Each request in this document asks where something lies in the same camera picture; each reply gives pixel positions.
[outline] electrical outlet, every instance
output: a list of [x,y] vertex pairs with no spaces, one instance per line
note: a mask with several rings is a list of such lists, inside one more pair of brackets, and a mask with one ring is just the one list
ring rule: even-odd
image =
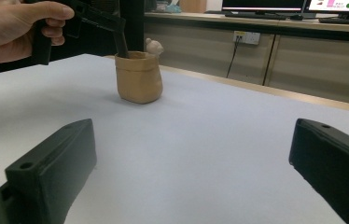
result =
[[233,41],[236,42],[236,37],[240,36],[242,39],[239,43],[258,45],[260,33],[252,33],[245,31],[234,31]]

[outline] brown pot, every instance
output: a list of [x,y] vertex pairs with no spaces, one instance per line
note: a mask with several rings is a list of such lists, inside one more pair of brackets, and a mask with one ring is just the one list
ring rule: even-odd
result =
[[115,56],[119,96],[137,104],[160,98],[163,87],[157,56],[139,51],[130,51],[129,56]]

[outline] white tabletop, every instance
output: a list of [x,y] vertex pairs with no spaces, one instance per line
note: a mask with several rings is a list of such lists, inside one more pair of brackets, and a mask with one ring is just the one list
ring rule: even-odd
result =
[[343,223],[288,154],[297,118],[349,134],[349,111],[161,74],[148,105],[119,98],[112,59],[0,74],[0,185],[14,160],[91,118],[98,165],[66,224]]

